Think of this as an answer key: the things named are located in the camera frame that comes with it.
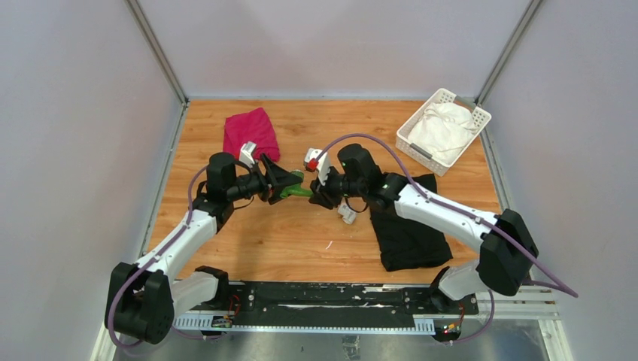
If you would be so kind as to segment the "green water faucet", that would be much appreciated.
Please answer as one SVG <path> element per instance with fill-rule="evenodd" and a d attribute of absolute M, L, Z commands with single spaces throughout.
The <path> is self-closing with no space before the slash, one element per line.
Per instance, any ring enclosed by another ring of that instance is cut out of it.
<path fill-rule="evenodd" d="M 304 172 L 302 170 L 299 170 L 299 169 L 293 170 L 291 174 L 294 174 L 297 177 L 300 177 L 302 181 L 304 180 Z M 294 185 L 285 187 L 280 194 L 280 198 L 286 199 L 291 196 L 310 198 L 312 197 L 312 195 L 313 195 L 313 192 L 310 189 L 303 188 L 302 184 L 299 183 L 299 184 L 294 184 Z"/>

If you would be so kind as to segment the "white pipe fitting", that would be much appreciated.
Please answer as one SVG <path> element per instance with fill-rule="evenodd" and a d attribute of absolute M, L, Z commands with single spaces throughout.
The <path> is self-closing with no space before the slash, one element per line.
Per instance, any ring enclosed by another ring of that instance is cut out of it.
<path fill-rule="evenodd" d="M 337 213 L 341 216 L 342 220 L 346 224 L 352 224 L 357 218 L 357 212 L 352 210 L 345 203 L 341 203 L 337 208 Z"/>

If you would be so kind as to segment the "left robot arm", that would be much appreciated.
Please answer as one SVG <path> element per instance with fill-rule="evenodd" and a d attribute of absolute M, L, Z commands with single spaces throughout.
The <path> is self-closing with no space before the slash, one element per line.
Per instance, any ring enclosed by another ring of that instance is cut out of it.
<path fill-rule="evenodd" d="M 116 347 L 159 344 L 176 317 L 202 303 L 213 311 L 230 301 L 226 273 L 201 266 L 177 278 L 195 252 L 227 223 L 240 199 L 259 198 L 273 205 L 284 189 L 302 178 L 262 155 L 246 165 L 232 154 L 213 154 L 187 188 L 187 212 L 152 250 L 133 263 L 114 267 L 109 281 L 105 328 Z"/>

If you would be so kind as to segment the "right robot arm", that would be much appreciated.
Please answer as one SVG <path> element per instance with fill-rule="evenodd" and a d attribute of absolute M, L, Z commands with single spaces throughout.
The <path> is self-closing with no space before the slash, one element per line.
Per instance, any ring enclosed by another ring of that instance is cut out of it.
<path fill-rule="evenodd" d="M 332 209 L 345 198 L 361 198 L 372 211 L 451 235 L 478 253 L 478 259 L 438 273 L 429 294 L 434 311 L 448 314 L 476 292 L 518 293 L 539 255 L 519 213 L 480 211 L 426 189 L 407 173 L 382 172 L 360 144 L 343 147 L 338 159 L 342 171 L 331 165 L 326 150 L 306 153 L 306 169 L 317 172 L 312 204 Z"/>

